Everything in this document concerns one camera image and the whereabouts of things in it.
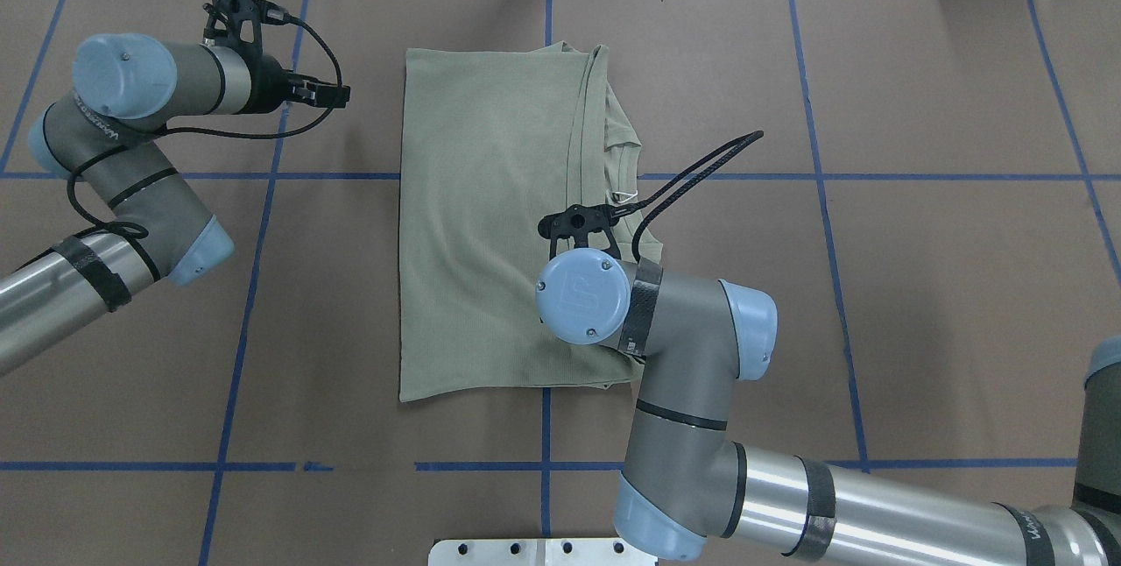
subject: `silver robot arm tube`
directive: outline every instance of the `silver robot arm tube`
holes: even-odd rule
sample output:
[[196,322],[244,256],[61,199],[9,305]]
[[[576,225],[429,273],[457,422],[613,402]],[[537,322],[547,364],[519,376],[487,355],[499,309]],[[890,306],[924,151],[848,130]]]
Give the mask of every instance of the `silver robot arm tube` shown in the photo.
[[85,167],[81,179],[114,222],[147,235],[129,239],[110,228],[68,238],[0,279],[0,375],[158,279],[185,286],[233,251],[154,131],[176,115],[240,111],[251,91],[240,56],[139,34],[99,35],[78,48],[74,76],[75,91],[33,126],[33,154],[61,178]]
[[[641,550],[695,559],[720,536],[852,566],[1118,566],[1121,517],[1110,507],[1121,498],[1109,497],[1121,488],[1121,366],[1097,366],[1087,383],[1096,426],[1083,433],[1080,477],[1096,460],[1086,479],[1095,491],[1082,493],[1097,507],[1027,512],[728,442],[734,382],[760,378],[773,347],[777,315],[761,291],[590,248],[558,254],[537,289],[560,338],[645,359],[614,518]],[[1111,353],[1095,361],[1121,363],[1121,342]],[[1099,390],[1113,378],[1112,391]]]

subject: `folded cloth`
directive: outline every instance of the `folded cloth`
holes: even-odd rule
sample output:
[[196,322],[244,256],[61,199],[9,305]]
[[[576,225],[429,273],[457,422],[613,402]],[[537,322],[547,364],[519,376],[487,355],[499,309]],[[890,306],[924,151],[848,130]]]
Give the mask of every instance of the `folded cloth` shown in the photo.
[[[637,192],[640,143],[608,86],[608,47],[411,48],[406,71],[400,400],[636,378],[617,351],[558,340],[534,299],[549,253],[538,220]],[[624,250],[639,222],[613,226]],[[604,235],[591,242],[605,247]],[[640,251],[660,259],[661,243],[645,231]]]

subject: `gray-green fabric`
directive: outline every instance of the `gray-green fabric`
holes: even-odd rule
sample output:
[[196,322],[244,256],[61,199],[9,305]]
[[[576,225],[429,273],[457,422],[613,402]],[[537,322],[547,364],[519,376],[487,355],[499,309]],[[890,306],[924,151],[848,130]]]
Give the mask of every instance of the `gray-green fabric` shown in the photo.
[[[640,143],[608,84],[608,47],[414,48],[406,68],[401,401],[636,378],[640,369],[626,355],[555,337],[534,301],[549,253],[538,220],[637,192]],[[640,220],[614,226],[626,254]],[[593,235],[593,247],[603,242]],[[640,248],[660,259],[649,231]]]

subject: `blue joint cap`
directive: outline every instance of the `blue joint cap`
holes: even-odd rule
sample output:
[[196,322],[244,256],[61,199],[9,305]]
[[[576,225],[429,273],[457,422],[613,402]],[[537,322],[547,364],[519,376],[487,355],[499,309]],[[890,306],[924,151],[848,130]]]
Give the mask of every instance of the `blue joint cap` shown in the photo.
[[692,562],[701,557],[707,538],[682,527],[666,516],[622,474],[615,501],[615,531],[634,548],[661,559]]
[[187,253],[179,259],[179,263],[175,263],[168,276],[178,286],[186,286],[200,276],[206,275],[213,267],[226,261],[230,254],[233,254],[233,240],[212,215],[202,233],[191,243]]
[[49,111],[49,108],[47,108],[47,110],[43,111],[43,114],[39,114],[39,119],[36,119],[35,123],[33,123],[31,130],[27,132],[27,147],[28,150],[31,150],[31,156],[35,156],[36,161],[39,161],[39,166],[44,170],[48,170],[52,175],[56,175],[59,178],[68,178],[70,170],[63,167],[63,164],[50,151],[50,147],[47,146],[46,122],[47,112]]
[[557,254],[537,278],[537,312],[557,337],[592,345],[623,325],[630,280],[622,265],[595,248]]
[[1102,340],[1101,345],[1094,347],[1094,354],[1090,358],[1090,371],[1086,373],[1086,381],[1083,382],[1083,387],[1090,383],[1090,378],[1093,378],[1097,371],[1113,366],[1117,363],[1121,363],[1121,335]]
[[77,47],[74,91],[117,119],[156,114],[175,92],[178,68],[164,43],[143,34],[98,34]]
[[766,291],[752,290],[720,279],[732,309],[732,325],[740,350],[740,374],[735,379],[760,379],[770,366],[778,335],[778,308]]

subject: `metal bracket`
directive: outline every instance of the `metal bracket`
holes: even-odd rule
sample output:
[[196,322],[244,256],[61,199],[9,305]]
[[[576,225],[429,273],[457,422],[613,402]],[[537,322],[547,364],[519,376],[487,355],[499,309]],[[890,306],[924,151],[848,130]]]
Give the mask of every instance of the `metal bracket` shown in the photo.
[[658,558],[619,538],[442,540],[428,566],[656,566]]

